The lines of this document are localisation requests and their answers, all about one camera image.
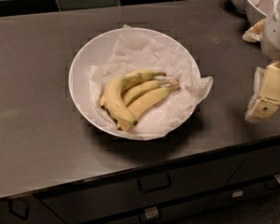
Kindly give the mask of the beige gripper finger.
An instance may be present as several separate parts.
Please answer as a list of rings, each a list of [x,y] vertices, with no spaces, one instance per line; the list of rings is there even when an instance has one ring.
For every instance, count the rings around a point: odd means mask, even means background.
[[[271,117],[280,107],[280,61],[271,63],[266,68],[257,68],[253,92],[245,119],[257,123]]]

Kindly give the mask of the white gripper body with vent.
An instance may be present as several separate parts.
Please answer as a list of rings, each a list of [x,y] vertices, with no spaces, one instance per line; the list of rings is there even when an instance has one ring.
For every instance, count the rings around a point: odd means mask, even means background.
[[[272,60],[280,60],[280,0],[265,19],[260,46],[263,54]]]

